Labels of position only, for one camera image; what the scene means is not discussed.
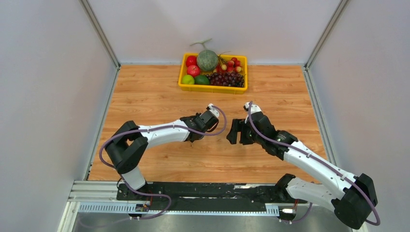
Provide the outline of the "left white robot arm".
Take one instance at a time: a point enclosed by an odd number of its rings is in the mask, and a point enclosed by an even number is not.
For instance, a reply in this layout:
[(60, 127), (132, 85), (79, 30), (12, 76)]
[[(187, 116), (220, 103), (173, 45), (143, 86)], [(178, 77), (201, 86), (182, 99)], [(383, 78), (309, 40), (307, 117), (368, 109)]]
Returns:
[(127, 121), (101, 147), (113, 168), (130, 186), (129, 194), (136, 200), (147, 196), (148, 187), (138, 165), (147, 149), (173, 142), (195, 142), (212, 136), (219, 123), (219, 112), (209, 106), (203, 113), (159, 125), (136, 125)]

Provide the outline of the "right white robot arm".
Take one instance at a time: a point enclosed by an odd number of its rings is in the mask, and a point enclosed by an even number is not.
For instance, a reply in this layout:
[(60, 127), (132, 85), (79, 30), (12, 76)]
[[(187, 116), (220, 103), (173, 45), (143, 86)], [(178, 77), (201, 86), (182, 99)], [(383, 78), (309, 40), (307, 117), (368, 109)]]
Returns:
[(277, 182), (279, 200), (288, 202), (294, 198), (319, 205), (355, 230), (365, 222), (380, 225), (376, 210), (378, 199), (370, 176), (355, 175), (331, 164), (292, 134), (276, 130), (262, 112), (250, 113), (245, 119), (233, 119), (226, 138), (233, 145), (259, 144), (269, 155), (295, 165), (319, 181), (313, 184), (285, 174)]

